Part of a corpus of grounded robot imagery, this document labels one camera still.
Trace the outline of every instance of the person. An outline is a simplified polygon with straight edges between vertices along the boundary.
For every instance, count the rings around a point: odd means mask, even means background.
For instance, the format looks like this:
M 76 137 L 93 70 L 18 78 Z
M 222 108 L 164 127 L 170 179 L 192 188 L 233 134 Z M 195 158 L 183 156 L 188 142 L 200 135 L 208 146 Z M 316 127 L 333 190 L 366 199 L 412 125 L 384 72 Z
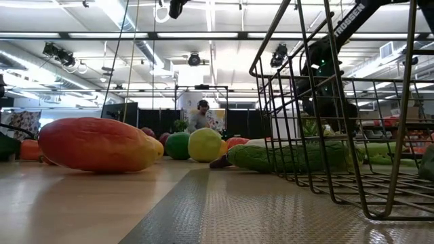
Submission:
M 206 100 L 200 100 L 197 103 L 198 113 L 193 115 L 189 121 L 189 132 L 193 133 L 197 129 L 210 127 L 206 119 L 206 112 L 210 109 L 210 105 Z

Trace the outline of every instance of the rope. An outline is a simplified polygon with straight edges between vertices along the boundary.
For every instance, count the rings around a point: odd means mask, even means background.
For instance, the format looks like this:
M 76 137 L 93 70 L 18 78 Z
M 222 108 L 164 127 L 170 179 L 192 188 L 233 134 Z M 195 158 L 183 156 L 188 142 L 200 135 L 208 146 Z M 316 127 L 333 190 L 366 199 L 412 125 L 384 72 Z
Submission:
M 128 5 L 129 4 L 130 4 L 130 0 L 127 0 L 127 5 L 125 7 L 125 13 L 123 15 L 123 20 L 122 20 L 121 32 L 119 33 L 119 39 L 117 40 L 117 47 L 116 47 L 116 51 L 115 51 L 115 57 L 113 58 L 113 65 L 111 67 L 110 79 L 108 80 L 108 86 L 107 86 L 107 90 L 106 90 L 106 95 L 104 97 L 104 103 L 102 104 L 101 118 L 102 118 L 102 116 L 104 114 L 104 108 L 106 106 L 107 97 L 109 96 L 111 79 L 113 78 L 113 71 L 115 70 L 115 63 L 116 63 L 117 52 L 119 51 L 119 45 L 121 44 L 121 37 L 122 37 L 123 27 L 125 26 L 125 19 L 127 18 Z
M 131 53 L 131 61 L 130 61 L 130 73 L 128 75 L 128 86 L 127 86 L 127 96 L 125 97 L 125 108 L 123 109 L 123 120 L 122 122 L 125 123 L 125 119 L 127 117 L 127 105 L 128 105 L 128 98 L 130 96 L 130 83 L 131 83 L 131 73 L 133 71 L 133 61 L 134 61 L 134 50 L 136 47 L 136 44 L 134 43 L 136 40 L 136 33 L 137 33 L 137 25 L 138 25 L 138 10 L 140 9 L 140 7 L 137 7 L 137 12 L 136 12 L 136 25 L 134 27 L 134 37 L 133 37 L 133 46 L 132 46 L 132 53 Z

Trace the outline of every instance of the metal wire basket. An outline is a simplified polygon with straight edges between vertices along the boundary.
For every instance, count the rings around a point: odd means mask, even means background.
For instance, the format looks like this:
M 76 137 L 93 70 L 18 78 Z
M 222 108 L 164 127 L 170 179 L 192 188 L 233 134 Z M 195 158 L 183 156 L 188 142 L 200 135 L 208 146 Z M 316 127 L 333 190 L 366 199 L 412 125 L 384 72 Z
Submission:
M 416 174 L 421 154 L 415 152 L 416 144 L 432 142 L 431 129 L 434 123 L 432 123 L 431 118 L 425 116 L 415 119 L 407 116 L 409 101 L 421 102 L 427 100 L 420 97 L 421 91 L 419 91 L 416 81 L 410 80 L 412 56 L 414 54 L 432 54 L 432 52 L 413 50 L 416 1 L 410 2 L 409 35 L 403 80 L 349 79 L 341 77 L 342 73 L 339 69 L 338 52 L 332 26 L 333 13 L 330 12 L 329 3 L 326 0 L 324 1 L 326 19 L 309 36 L 304 25 L 302 3 L 300 0 L 298 1 L 303 45 L 288 57 L 288 61 L 281 68 L 278 68 L 274 75 L 264 74 L 261 55 L 289 4 L 289 0 L 282 1 L 250 68 L 250 74 L 256 78 L 258 86 L 259 105 L 262 114 L 261 130 L 263 135 L 270 135 L 270 138 L 265 139 L 267 159 L 274 167 L 275 173 L 279 177 L 295 182 L 298 186 L 309 187 L 315 194 L 329 195 L 336 204 L 360 207 L 364 215 L 371 220 L 434 220 L 434 182 L 420 179 Z M 328 26 L 335 75 L 332 77 L 314 77 L 313 73 L 310 72 L 308 77 L 294 76 L 293 59 L 302 50 L 305 52 L 306 57 L 309 57 L 308 42 L 325 25 Z M 289 70 L 289 75 L 284 75 L 283 70 Z M 309 81 L 311 88 L 309 91 L 297 94 L 295 89 L 296 81 L 303 79 Z M 378 82 L 389 82 L 393 84 L 394 89 L 377 89 L 376 84 Z M 331 98 L 336 104 L 336 108 L 334 108 L 336 109 L 336 116 L 321 117 L 318 111 L 318 102 L 324 97 L 321 97 L 317 90 L 329 83 L 332 83 L 334 88 L 334 95 Z M 344 83 L 349 84 L 352 89 L 344 90 Z M 355 83 L 371 83 L 374 89 L 357 91 Z M 417 81 L 417 83 L 434 83 L 434 81 Z M 283 90 L 283 86 L 287 85 L 290 87 L 290 92 L 284 92 Z M 353 95 L 346 97 L 346 92 L 351 92 Z M 302 117 L 299 101 L 306 97 L 312 99 L 315 111 L 313 117 Z M 399 120 L 395 118 L 395 122 L 398 122 L 396 126 L 387 126 L 387 119 L 382 115 L 380 103 L 386 99 L 398 101 L 400 116 Z M 281 105 L 276 106 L 276 101 L 279 101 Z M 358 110 L 360 110 L 358 104 L 361 101 L 371 101 L 378 106 L 379 118 L 362 117 L 360 115 L 350 117 L 346 108 L 347 103 L 344 101 L 355 104 Z M 287 110 L 292 111 L 291 116 L 288 116 Z M 285 121 L 283 125 L 278 122 L 280 119 Z M 318 132 L 316 136 L 307 136 L 303 132 L 303 123 L 309 119 L 316 122 Z M 374 119 L 379 122 L 378 125 L 364 125 L 364 121 Z M 274 121 L 274 123 L 264 123 L 265 120 Z M 356 121 L 359 124 L 359 135 L 354 136 L 348 133 L 325 136 L 322 131 L 323 120 L 335 120 L 339 123 L 339 128 L 345 128 L 345 131 L 351 131 L 349 125 L 351 121 Z M 366 130 L 368 129 L 381 131 L 384 136 L 367 138 Z M 409 131 L 412 129 L 427 132 L 430 139 L 411 138 Z M 336 159 L 330 157 L 328 153 L 327 145 L 331 142 L 339 142 L 344 148 L 344 152 L 348 152 L 349 157 L 346 158 L 347 168 L 344 171 L 336 171 L 332 167 Z M 368 142 L 387 145 L 388 154 L 385 159 L 389 160 L 389 166 L 372 164 L 368 150 L 370 144 Z M 319 148 L 321 154 L 322 168 L 320 170 L 313 167 L 313 162 L 310 160 L 312 156 L 309 156 L 309 147 L 313 144 Z M 410 152 L 403 153 L 405 146 L 410 149 Z M 288 155 L 284 155 L 282 148 L 285 147 L 289 147 L 292 152 L 290 159 L 288 159 Z M 362 155 L 362 158 L 365 165 L 361 166 L 359 152 L 363 151 L 363 149 L 365 155 Z M 300 170 L 300 165 L 296 163 L 299 162 L 300 158 L 305 160 L 304 170 Z M 412 163 L 405 169 L 401 167 L 400 170 L 401 160 L 405 158 L 411 159 Z

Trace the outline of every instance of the air conditioning unit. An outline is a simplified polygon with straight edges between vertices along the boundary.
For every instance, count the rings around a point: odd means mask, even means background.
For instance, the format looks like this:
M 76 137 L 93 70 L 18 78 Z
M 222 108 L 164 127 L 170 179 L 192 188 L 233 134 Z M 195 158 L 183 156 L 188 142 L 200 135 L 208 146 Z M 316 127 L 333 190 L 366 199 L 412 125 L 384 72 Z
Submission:
M 382 47 L 380 47 L 381 59 L 388 58 L 392 55 L 393 55 L 393 42 L 392 41 L 387 43 L 386 45 L 383 45 Z

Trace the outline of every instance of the ceiling beam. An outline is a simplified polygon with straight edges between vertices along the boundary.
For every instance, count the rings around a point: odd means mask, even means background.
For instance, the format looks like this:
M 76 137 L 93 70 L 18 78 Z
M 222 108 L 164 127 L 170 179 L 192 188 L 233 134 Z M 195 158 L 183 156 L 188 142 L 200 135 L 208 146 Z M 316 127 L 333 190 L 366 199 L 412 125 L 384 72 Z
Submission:
M 43 41 L 133 41 L 132 33 L 120 32 L 35 32 L 35 31 L 0 31 L 0 40 L 43 40 Z M 323 37 L 327 33 L 318 33 Z M 356 33 L 350 41 L 406 41 L 406 33 Z M 136 41 L 179 41 L 179 40 L 204 40 L 204 41 L 262 41 L 265 32 L 258 31 L 233 31 L 233 32 L 137 32 Z M 275 41 L 302 41 L 300 32 L 275 32 L 272 40 Z M 416 33 L 415 41 L 434 41 L 434 36 L 429 33 Z

